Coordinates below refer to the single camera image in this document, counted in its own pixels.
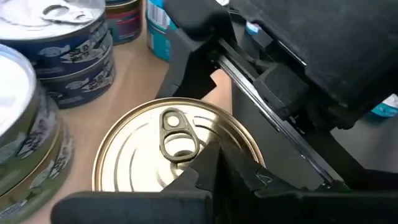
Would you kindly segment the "dark blue albacore tuna can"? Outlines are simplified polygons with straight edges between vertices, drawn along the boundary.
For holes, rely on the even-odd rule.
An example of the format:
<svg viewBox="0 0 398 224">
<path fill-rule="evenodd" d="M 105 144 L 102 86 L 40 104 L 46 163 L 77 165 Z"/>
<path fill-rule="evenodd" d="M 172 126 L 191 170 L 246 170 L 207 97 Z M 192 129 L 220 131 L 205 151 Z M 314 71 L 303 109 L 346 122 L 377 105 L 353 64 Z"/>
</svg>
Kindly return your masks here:
<svg viewBox="0 0 398 224">
<path fill-rule="evenodd" d="M 116 78 L 113 48 L 96 63 L 79 72 L 55 78 L 41 78 L 40 82 L 60 109 L 69 109 L 87 104 L 103 93 Z"/>
<path fill-rule="evenodd" d="M 104 0 L 0 0 L 0 44 L 29 59 L 39 78 L 88 68 L 112 46 Z"/>
</svg>

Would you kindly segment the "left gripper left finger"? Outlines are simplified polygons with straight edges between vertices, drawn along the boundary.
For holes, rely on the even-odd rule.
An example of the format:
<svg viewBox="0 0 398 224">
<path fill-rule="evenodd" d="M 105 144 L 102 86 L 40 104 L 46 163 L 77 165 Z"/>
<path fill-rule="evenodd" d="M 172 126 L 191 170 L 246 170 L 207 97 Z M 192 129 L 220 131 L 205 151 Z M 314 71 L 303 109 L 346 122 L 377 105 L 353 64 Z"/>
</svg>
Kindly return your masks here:
<svg viewBox="0 0 398 224">
<path fill-rule="evenodd" d="M 77 192 L 57 202 L 51 224 L 216 224 L 220 145 L 211 142 L 160 192 Z"/>
</svg>

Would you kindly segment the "Wild Planet gold lid can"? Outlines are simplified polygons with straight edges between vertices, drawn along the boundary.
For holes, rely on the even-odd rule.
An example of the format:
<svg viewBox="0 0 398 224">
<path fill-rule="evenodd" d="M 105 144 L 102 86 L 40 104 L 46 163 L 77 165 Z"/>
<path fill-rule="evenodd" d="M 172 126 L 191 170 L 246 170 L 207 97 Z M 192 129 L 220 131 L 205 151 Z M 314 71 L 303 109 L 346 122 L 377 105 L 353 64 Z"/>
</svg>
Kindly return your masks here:
<svg viewBox="0 0 398 224">
<path fill-rule="evenodd" d="M 111 30 L 113 45 L 133 41 L 142 31 L 142 0 L 106 2 L 106 22 Z"/>
</svg>

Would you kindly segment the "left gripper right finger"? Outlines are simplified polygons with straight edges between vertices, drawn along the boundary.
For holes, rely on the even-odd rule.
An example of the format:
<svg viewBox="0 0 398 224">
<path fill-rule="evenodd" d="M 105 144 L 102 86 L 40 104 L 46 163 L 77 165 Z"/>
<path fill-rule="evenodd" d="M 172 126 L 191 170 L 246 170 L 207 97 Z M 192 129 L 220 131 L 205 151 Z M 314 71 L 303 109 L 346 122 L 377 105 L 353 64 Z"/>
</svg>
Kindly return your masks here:
<svg viewBox="0 0 398 224">
<path fill-rule="evenodd" d="M 398 192 L 298 189 L 232 144 L 220 151 L 232 224 L 398 224 Z"/>
</svg>

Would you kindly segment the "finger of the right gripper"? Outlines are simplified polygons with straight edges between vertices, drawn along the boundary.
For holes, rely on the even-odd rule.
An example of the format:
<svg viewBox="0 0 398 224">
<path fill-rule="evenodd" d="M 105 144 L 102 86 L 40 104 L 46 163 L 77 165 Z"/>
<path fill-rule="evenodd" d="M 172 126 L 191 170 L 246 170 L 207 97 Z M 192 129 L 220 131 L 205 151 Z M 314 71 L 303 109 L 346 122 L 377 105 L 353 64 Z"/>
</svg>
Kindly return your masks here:
<svg viewBox="0 0 398 224">
<path fill-rule="evenodd" d="M 267 63 L 253 83 L 261 98 L 282 120 L 299 110 L 308 93 L 308 84 L 282 63 Z"/>
<path fill-rule="evenodd" d="M 156 98 L 185 97 L 202 99 L 216 87 L 210 75 L 215 67 L 208 54 L 214 46 L 210 36 L 193 39 L 183 30 L 169 29 L 169 69 Z"/>
</svg>

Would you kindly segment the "wooden shelf black legs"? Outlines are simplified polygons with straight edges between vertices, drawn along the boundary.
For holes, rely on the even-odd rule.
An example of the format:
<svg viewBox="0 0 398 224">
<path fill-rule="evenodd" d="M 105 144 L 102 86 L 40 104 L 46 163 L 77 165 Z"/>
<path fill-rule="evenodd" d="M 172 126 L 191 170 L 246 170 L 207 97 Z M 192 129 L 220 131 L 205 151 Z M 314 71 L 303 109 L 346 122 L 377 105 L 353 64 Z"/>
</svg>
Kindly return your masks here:
<svg viewBox="0 0 398 224">
<path fill-rule="evenodd" d="M 70 173 L 56 195 L 21 224 L 50 224 L 54 203 L 68 194 L 91 189 L 96 152 L 110 127 L 126 112 L 153 100 L 168 65 L 147 46 L 147 32 L 114 48 L 116 79 L 108 91 L 85 105 L 61 110 L 75 140 Z"/>
</svg>

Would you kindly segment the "silver top tin can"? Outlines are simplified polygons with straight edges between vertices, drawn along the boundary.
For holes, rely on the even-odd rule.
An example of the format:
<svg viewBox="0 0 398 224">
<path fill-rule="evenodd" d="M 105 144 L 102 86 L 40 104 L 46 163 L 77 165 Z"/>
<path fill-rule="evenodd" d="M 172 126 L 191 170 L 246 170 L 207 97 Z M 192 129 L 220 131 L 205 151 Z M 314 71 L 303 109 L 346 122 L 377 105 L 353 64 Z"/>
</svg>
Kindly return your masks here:
<svg viewBox="0 0 398 224">
<path fill-rule="evenodd" d="M 57 106 L 30 62 L 0 44 L 0 195 L 22 182 L 44 159 L 59 129 Z"/>
</svg>

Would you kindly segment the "black table mat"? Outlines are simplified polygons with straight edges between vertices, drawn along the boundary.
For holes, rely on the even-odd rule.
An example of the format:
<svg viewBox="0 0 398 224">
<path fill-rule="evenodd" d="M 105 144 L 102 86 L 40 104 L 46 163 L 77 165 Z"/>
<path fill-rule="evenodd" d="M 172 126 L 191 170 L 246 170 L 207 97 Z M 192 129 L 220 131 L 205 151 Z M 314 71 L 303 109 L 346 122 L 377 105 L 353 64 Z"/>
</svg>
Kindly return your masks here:
<svg viewBox="0 0 398 224">
<path fill-rule="evenodd" d="M 266 168 L 298 188 L 318 188 L 323 176 L 296 145 L 278 132 L 237 86 L 232 87 L 232 96 L 233 115 L 256 141 Z M 398 115 L 384 119 L 369 113 L 349 130 L 311 133 L 304 139 L 312 147 L 307 155 L 334 179 L 355 187 L 385 185 L 385 177 L 369 175 L 375 170 L 392 173 L 393 185 L 398 184 Z"/>
</svg>

